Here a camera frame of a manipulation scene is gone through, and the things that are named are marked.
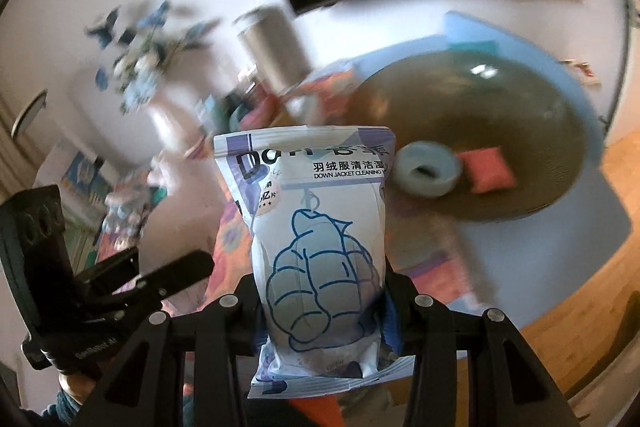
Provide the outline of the person's left hand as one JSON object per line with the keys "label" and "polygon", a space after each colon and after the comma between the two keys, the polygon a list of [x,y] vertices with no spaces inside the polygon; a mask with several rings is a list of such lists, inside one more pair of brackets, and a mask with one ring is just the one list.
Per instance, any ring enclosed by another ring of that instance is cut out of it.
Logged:
{"label": "person's left hand", "polygon": [[96,387],[96,381],[83,373],[58,374],[61,389],[77,404],[83,405]]}

